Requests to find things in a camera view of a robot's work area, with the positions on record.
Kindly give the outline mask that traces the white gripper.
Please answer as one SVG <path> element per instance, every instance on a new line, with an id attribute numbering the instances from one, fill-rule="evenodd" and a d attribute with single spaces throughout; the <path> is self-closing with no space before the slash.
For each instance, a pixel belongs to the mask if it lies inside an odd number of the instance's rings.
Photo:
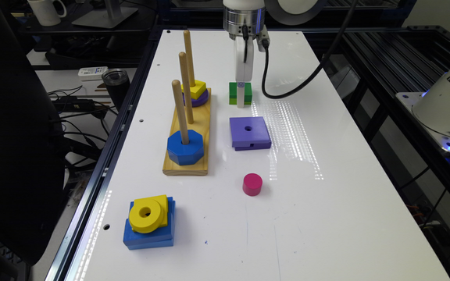
<path id="1" fill-rule="evenodd" d="M 235 80 L 237 81 L 237 107 L 245 105 L 245 82 L 252 80 L 255 43 L 251 38 L 237 37 L 234 42 Z"/>

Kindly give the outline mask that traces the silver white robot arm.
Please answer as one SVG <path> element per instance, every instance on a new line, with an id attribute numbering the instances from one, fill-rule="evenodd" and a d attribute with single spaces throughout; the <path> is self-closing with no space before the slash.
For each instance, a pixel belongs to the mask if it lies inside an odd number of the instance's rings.
<path id="1" fill-rule="evenodd" d="M 264 1 L 223 0 L 223 28 L 234 41 L 236 105 L 245 105 L 245 86 L 252 80 L 255 39 L 264 24 Z"/>

